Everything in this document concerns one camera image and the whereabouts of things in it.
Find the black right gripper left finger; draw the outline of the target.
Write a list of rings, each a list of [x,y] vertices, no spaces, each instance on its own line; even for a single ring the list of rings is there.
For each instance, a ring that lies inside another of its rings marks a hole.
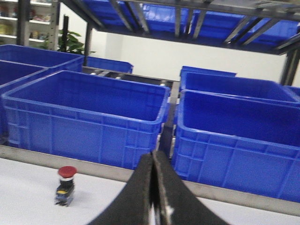
[[[151,209],[153,157],[141,156],[137,168],[111,204],[90,225],[148,225]]]

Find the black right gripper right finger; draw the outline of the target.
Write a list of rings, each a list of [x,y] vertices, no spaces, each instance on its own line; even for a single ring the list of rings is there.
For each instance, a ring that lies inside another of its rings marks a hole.
[[[162,151],[154,151],[152,200],[157,225],[227,225],[183,183]]]

